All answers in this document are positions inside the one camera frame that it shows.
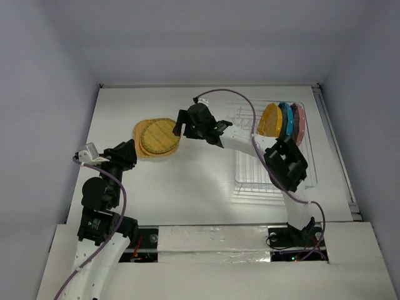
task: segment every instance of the white wall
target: white wall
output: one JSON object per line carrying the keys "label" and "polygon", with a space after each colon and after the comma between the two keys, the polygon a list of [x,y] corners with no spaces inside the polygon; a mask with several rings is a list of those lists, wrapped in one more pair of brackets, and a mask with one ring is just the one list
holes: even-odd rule
{"label": "white wall", "polygon": [[101,83],[316,83],[369,0],[56,0]]}
{"label": "white wall", "polygon": [[354,193],[400,296],[400,2],[374,0],[323,84]]}
{"label": "white wall", "polygon": [[1,299],[36,297],[98,92],[60,14],[41,5],[0,1]]}

